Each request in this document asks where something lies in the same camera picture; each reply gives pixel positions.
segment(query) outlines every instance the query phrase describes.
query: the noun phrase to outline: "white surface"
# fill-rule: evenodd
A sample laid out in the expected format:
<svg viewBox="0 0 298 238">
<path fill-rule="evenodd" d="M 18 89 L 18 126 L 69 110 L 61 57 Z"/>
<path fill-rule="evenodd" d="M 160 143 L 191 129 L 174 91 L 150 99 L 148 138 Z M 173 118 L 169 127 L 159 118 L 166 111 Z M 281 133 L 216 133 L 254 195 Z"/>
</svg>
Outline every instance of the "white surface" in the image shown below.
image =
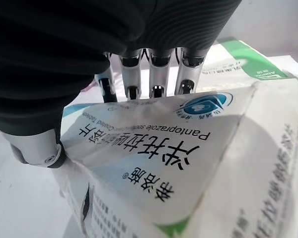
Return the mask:
<svg viewBox="0 0 298 238">
<path fill-rule="evenodd" d="M 18 162 L 0 133 L 0 238 L 79 238 L 71 216 L 51 170 Z"/>
</svg>

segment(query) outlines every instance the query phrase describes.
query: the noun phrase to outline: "blue circular logo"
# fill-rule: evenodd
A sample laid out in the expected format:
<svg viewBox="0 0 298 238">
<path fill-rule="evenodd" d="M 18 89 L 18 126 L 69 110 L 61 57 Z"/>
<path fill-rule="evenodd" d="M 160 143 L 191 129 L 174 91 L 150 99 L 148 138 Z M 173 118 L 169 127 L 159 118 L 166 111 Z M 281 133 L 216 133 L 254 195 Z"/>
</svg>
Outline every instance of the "blue circular logo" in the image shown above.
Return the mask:
<svg viewBox="0 0 298 238">
<path fill-rule="evenodd" d="M 231 104 L 233 96 L 230 93 L 210 94 L 198 97 L 187 102 L 183 111 L 190 115 L 201 115 L 213 111 L 221 112 Z"/>
</svg>

